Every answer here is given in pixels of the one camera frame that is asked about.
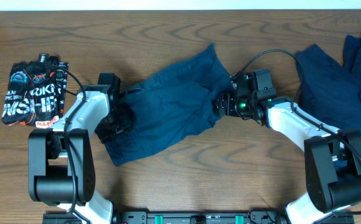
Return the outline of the navy blue shorts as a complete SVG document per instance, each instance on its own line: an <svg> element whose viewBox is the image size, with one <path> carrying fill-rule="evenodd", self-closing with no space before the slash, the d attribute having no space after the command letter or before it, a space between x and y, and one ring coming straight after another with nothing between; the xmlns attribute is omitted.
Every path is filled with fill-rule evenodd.
<svg viewBox="0 0 361 224"><path fill-rule="evenodd" d="M214 127L221 117L213 102L231 87L213 44L133 85L122 99L133 112L133 128L105 144L113 164L153 156Z"/></svg>

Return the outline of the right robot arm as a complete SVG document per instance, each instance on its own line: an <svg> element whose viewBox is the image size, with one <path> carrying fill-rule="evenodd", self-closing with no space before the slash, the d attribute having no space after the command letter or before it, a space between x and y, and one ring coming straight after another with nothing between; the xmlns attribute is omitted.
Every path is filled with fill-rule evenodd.
<svg viewBox="0 0 361 224"><path fill-rule="evenodd" d="M253 91L222 93L213 102L215 114L256 121L277 131L304 153L307 192L284 209L281 223L325 223L352 218L361 211L361 134L329 126L300 110L288 97Z"/></svg>

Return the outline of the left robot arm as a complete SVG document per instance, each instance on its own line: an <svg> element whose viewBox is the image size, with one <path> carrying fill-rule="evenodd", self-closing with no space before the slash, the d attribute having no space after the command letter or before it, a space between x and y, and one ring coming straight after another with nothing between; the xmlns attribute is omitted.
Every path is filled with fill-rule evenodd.
<svg viewBox="0 0 361 224"><path fill-rule="evenodd" d="M103 86L80 90L68 113L28 138L29 195L35 202L61 208L44 214L43 223L121 223L113 202L96 189L91 137L106 144L132 127L119 91Z"/></svg>

